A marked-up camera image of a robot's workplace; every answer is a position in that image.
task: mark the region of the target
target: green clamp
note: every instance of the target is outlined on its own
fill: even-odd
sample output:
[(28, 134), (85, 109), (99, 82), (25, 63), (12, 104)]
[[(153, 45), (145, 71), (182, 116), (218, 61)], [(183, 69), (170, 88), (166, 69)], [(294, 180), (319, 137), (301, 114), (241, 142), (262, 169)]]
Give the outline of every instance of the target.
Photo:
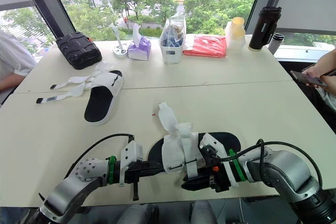
[[(229, 156), (230, 156), (230, 157), (233, 157), (233, 156), (235, 156), (235, 155), (236, 155), (236, 153), (233, 151), (233, 149), (229, 149)], [(245, 176), (244, 176), (244, 174), (243, 174), (243, 172), (242, 172), (242, 169), (240, 169), (240, 165), (239, 165), (238, 160), (237, 160), (237, 159), (234, 159), (234, 160), (233, 160), (233, 163), (234, 163), (234, 165), (235, 165), (235, 167), (236, 167), (236, 170), (237, 170), (237, 173), (238, 173), (240, 179), (241, 179), (242, 181), (246, 181), (246, 178), (245, 178)]]
[(114, 164), (117, 161), (115, 156), (110, 156), (109, 160), (109, 176), (108, 176), (108, 183), (109, 185), (113, 184), (113, 173), (114, 173)]

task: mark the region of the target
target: smartphone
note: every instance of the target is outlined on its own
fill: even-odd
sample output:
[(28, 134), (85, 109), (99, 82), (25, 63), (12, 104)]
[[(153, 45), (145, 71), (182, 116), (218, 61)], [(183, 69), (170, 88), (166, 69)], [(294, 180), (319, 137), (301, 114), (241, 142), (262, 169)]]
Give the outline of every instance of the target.
[(300, 73), (300, 72), (296, 72), (291, 70), (290, 73), (293, 75), (293, 77), (303, 83), (309, 83), (309, 84), (313, 84), (313, 85), (317, 85), (317, 86), (323, 86), (323, 87), (327, 87), (327, 85), (318, 77), (312, 77), (308, 74), (305, 73)]

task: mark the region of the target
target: white table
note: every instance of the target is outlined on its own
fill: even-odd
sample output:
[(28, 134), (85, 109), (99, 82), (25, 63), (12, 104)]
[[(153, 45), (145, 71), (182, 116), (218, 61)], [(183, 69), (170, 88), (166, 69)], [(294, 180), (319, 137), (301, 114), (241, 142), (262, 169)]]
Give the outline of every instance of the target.
[[(123, 72), (123, 89), (199, 86), (229, 83), (249, 83), (284, 81), (292, 78), (281, 67), (273, 55), (264, 47), (260, 52), (252, 52), (247, 46), (241, 54), (228, 54), (225, 59), (183, 56), (179, 64), (163, 63), (158, 40), (152, 40), (149, 61), (118, 59), (113, 55), (112, 45), (117, 41), (95, 42), (103, 60), (112, 62)], [(32, 70), (16, 93), (52, 92), (50, 86), (67, 81), (72, 76), (86, 76), (95, 65), (83, 70), (75, 70), (63, 57), (58, 48), (51, 48), (39, 64)]]
[[(110, 120), (102, 126), (89, 126), (84, 121), (88, 92), (78, 98), (35, 104), (37, 98), (49, 95), (14, 93), (0, 109), (2, 206), (39, 206), (38, 192), (49, 195), (76, 158), (109, 134), (133, 133), (146, 157), (151, 146), (166, 134), (158, 117), (152, 115), (164, 101), (174, 109), (179, 122), (194, 123), (195, 132), (231, 132), (242, 148), (254, 145), (259, 138), (297, 145), (320, 167), (324, 189), (336, 187), (336, 175), (330, 172), (335, 135), (293, 81), (124, 89)], [(106, 140), (87, 156), (120, 158), (126, 143), (127, 138), (122, 137)], [(223, 193), (209, 188), (186, 191), (180, 187), (182, 177), (161, 174), (141, 178), (138, 202), (276, 194), (262, 183), (248, 182)], [(84, 205), (130, 204), (131, 195), (130, 185), (110, 185), (94, 191)]]

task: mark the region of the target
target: purple tissue box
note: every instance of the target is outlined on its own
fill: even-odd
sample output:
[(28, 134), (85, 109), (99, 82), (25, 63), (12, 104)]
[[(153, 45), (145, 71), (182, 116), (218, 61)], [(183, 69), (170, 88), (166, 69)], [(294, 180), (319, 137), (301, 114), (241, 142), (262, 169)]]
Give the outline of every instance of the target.
[(135, 46), (134, 41), (129, 45), (128, 57), (135, 60), (148, 60), (151, 46), (151, 42), (142, 36), (139, 47)]

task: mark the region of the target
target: window frame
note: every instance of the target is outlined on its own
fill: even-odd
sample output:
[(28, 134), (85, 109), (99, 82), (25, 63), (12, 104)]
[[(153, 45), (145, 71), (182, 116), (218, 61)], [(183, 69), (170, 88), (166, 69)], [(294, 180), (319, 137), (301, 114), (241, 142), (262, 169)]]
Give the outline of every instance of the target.
[(56, 38), (76, 31), (61, 0), (33, 0), (33, 2)]

